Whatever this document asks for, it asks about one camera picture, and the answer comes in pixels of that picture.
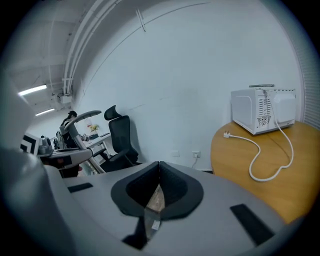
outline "office chair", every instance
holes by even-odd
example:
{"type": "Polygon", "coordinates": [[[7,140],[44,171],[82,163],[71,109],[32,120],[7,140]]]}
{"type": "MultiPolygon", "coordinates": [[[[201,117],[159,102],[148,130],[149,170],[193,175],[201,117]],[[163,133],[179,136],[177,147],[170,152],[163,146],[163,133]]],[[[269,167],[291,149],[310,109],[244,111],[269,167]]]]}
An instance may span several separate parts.
{"type": "Polygon", "coordinates": [[[132,147],[130,141],[129,116],[122,116],[117,113],[116,105],[114,105],[104,112],[104,119],[110,121],[109,130],[111,133],[112,147],[117,154],[108,158],[104,153],[105,148],[93,154],[93,157],[100,155],[105,160],[105,162],[101,164],[101,168],[106,172],[111,172],[139,165],[139,163],[137,163],[139,154],[132,147]]]}

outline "chair headrest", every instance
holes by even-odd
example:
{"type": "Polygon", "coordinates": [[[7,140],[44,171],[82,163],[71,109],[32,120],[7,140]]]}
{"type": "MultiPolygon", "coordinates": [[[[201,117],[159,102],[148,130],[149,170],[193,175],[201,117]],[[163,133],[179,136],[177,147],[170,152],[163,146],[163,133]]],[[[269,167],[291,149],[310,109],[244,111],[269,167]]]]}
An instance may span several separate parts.
{"type": "Polygon", "coordinates": [[[104,119],[107,121],[120,117],[122,117],[122,115],[116,111],[116,105],[113,105],[104,112],[104,119]]]}

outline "cable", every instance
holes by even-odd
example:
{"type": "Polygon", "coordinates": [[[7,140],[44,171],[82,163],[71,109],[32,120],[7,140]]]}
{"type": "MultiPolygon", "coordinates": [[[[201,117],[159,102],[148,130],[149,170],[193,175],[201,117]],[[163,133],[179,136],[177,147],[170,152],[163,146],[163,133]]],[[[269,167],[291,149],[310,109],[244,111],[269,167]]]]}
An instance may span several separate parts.
{"type": "Polygon", "coordinates": [[[198,161],[198,155],[196,155],[195,161],[194,161],[193,165],[191,166],[191,168],[193,168],[196,165],[197,161],[198,161]]]}
{"type": "Polygon", "coordinates": [[[290,148],[291,148],[291,160],[290,160],[289,164],[288,164],[288,165],[280,166],[280,168],[276,171],[276,173],[275,173],[273,176],[269,177],[269,178],[256,178],[256,177],[252,174],[251,168],[252,168],[252,165],[254,164],[255,160],[257,159],[257,157],[260,155],[261,148],[259,147],[259,145],[258,145],[257,143],[255,143],[254,141],[252,141],[251,139],[244,138],[244,137],[240,137],[240,136],[234,136],[234,135],[230,134],[229,132],[225,132],[225,133],[223,134],[223,137],[225,137],[225,138],[233,137],[233,138],[243,139],[243,140],[252,142],[253,144],[255,144],[255,145],[258,147],[259,151],[258,151],[258,153],[255,155],[255,157],[253,158],[253,160],[251,161],[250,166],[249,166],[249,174],[250,174],[250,177],[251,177],[252,179],[254,179],[255,181],[257,181],[257,182],[268,182],[268,181],[273,180],[273,179],[280,173],[280,171],[281,171],[283,168],[288,168],[288,167],[292,164],[292,162],[293,162],[293,160],[294,160],[294,148],[293,148],[293,146],[292,146],[292,143],[291,143],[290,139],[288,138],[288,136],[282,131],[282,129],[280,128],[280,126],[279,126],[279,124],[278,124],[278,122],[277,122],[277,118],[276,118],[276,115],[275,115],[275,112],[274,112],[274,109],[273,109],[273,106],[272,106],[272,103],[271,103],[271,100],[270,100],[270,98],[269,98],[269,95],[268,95],[267,91],[266,91],[266,90],[263,90],[263,93],[266,94],[267,99],[270,101],[271,110],[272,110],[272,113],[273,113],[273,116],[274,116],[274,120],[275,120],[276,126],[279,128],[280,132],[282,132],[282,134],[284,135],[284,137],[287,139],[287,141],[288,141],[289,144],[290,144],[290,148]]]}

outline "desk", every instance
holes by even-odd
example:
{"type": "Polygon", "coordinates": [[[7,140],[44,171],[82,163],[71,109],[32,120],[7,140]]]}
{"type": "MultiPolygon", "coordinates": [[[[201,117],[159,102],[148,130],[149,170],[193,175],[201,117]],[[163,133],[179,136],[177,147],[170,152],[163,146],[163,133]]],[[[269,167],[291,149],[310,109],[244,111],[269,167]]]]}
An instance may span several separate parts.
{"type": "Polygon", "coordinates": [[[98,137],[98,138],[95,138],[95,139],[92,139],[92,140],[89,140],[89,141],[84,141],[84,145],[87,147],[87,148],[93,148],[94,146],[100,144],[100,143],[103,143],[104,147],[106,148],[106,153],[107,153],[107,156],[110,158],[110,152],[107,148],[107,145],[105,143],[105,140],[107,138],[109,138],[111,136],[111,134],[107,134],[103,137],[98,137]]]}
{"type": "Polygon", "coordinates": [[[294,159],[289,168],[282,169],[277,177],[267,182],[257,182],[249,176],[249,165],[258,148],[243,139],[224,138],[225,131],[248,138],[261,147],[252,165],[252,173],[257,178],[271,177],[291,159],[289,142],[279,130],[252,135],[230,122],[215,133],[211,143],[211,166],[217,176],[237,183],[265,201],[286,223],[311,209],[320,185],[320,131],[298,121],[284,128],[293,146],[294,159]]]}

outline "chair backrest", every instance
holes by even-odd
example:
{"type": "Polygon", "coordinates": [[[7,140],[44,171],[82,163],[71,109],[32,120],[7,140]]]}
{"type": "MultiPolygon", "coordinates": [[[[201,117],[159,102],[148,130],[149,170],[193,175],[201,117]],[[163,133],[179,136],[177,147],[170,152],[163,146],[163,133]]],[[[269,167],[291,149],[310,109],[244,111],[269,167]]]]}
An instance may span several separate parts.
{"type": "Polygon", "coordinates": [[[115,152],[130,149],[130,118],[127,115],[118,117],[109,122],[112,147],[115,152]]]}

